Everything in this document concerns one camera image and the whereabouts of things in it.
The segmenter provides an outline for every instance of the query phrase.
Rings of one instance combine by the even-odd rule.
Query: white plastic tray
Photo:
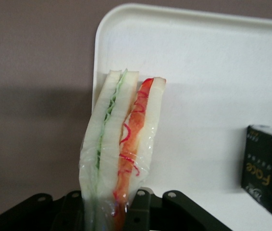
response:
[[[272,126],[272,20],[121,5],[97,31],[93,105],[125,68],[167,79],[144,186],[182,191],[234,231],[271,231],[240,174],[246,127]]]

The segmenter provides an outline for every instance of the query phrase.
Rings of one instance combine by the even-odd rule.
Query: clear plastic film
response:
[[[146,180],[165,79],[110,71],[92,112],[80,155],[85,231],[120,231]]]

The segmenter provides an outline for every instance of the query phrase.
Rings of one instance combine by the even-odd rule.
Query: red pepper strip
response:
[[[125,213],[128,207],[129,182],[133,168],[137,170],[137,176],[140,174],[139,169],[135,166],[139,141],[138,134],[145,123],[148,96],[153,80],[153,78],[146,79],[140,86],[140,89],[137,92],[136,101],[130,113],[128,125],[126,125],[127,122],[124,124],[124,127],[128,129],[129,137],[128,139],[124,138],[120,142],[118,181],[115,190],[113,191],[113,196],[116,201],[114,214],[116,231],[122,230],[124,224]]]

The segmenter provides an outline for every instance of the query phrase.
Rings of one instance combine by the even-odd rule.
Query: black package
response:
[[[248,126],[242,188],[272,213],[272,128]]]

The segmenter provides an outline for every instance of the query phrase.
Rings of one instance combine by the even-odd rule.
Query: metal screw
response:
[[[144,196],[144,195],[146,195],[146,193],[144,191],[140,190],[140,191],[137,192],[137,195],[138,196]]]
[[[45,196],[42,196],[40,198],[38,198],[38,201],[41,202],[41,201],[45,201],[46,200],[46,197]]]
[[[79,196],[79,193],[78,193],[78,192],[75,192],[75,193],[72,194],[72,197],[73,197],[73,198],[76,198],[76,197],[78,197],[78,196]]]
[[[170,193],[168,193],[168,196],[171,197],[171,198],[175,198],[176,194],[174,192],[170,192]]]

